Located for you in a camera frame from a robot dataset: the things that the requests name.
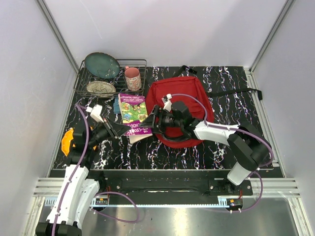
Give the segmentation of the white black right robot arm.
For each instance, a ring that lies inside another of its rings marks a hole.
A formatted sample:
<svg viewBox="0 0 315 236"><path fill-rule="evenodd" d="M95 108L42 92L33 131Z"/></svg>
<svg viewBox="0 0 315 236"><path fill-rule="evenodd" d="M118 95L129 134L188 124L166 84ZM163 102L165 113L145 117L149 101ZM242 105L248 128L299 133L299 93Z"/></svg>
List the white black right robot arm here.
<svg viewBox="0 0 315 236"><path fill-rule="evenodd" d="M164 108L155 105L140 126L176 144L207 140L229 146L236 158L235 165L223 183L224 191L229 195L240 191L241 183L264 166L268 157L273 157L270 144L250 123L222 125L195 118L182 101L167 102Z"/></svg>

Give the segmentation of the yellow paperback book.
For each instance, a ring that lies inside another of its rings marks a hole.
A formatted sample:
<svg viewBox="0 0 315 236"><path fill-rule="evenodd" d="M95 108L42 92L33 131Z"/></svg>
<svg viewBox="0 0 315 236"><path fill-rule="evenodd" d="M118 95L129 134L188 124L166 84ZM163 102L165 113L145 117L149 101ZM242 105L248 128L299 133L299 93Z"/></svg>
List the yellow paperback book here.
<svg viewBox="0 0 315 236"><path fill-rule="evenodd" d="M166 134L160 134L160 133L155 133L155 136L163 143L163 142L175 142L175 143L181 143L188 141L193 138L192 135L181 135L177 137L170 137L167 136Z"/></svg>

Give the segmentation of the red student backpack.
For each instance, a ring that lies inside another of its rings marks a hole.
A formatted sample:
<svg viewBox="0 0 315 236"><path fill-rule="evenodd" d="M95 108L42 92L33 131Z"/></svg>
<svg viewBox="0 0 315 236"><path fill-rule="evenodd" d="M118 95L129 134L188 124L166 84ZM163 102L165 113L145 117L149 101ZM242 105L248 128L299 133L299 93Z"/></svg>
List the red student backpack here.
<svg viewBox="0 0 315 236"><path fill-rule="evenodd" d="M145 103L147 111L151 112L155 105L158 105L160 110L164 110L162 98L170 93L172 95L171 112L178 111L183 114L183 125L181 126L181 130L168 127L165 133L160 133L157 128L157 118L154 128L151 128L152 132L166 134L170 137L181 135L193 136L192 139L181 143L163 142L163 144L170 148L196 146L202 143L204 138L201 139L196 136L193 131L194 125L200 122L205 124L207 121L214 121L214 113L209 98L249 91L258 92L258 98L262 99L262 92L253 88L234 89L219 93L206 92L200 80L194 76L174 76L154 82L146 95Z"/></svg>

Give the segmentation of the purple treehouse book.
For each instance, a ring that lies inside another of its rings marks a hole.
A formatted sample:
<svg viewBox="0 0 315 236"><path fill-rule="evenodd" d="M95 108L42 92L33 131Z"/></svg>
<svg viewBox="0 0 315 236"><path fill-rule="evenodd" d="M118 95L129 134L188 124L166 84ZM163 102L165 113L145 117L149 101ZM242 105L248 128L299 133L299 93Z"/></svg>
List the purple treehouse book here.
<svg viewBox="0 0 315 236"><path fill-rule="evenodd" d="M122 123L130 127L130 130L125 133L125 136L129 138L129 142L134 144L152 136L151 129L140 127L140 123L148 116L145 97L119 93L118 99Z"/></svg>

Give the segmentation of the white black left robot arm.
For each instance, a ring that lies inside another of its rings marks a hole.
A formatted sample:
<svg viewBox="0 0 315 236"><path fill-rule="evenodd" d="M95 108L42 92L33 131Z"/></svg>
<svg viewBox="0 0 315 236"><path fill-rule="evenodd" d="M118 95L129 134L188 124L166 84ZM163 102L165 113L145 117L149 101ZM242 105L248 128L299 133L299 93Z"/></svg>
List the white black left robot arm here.
<svg viewBox="0 0 315 236"><path fill-rule="evenodd" d="M82 224L94 196L106 190L101 175L88 178L96 147L104 140L117 139L129 126L108 119L95 127L76 125L62 138L62 151L69 158L58 198L45 222L35 229L37 236L80 236Z"/></svg>

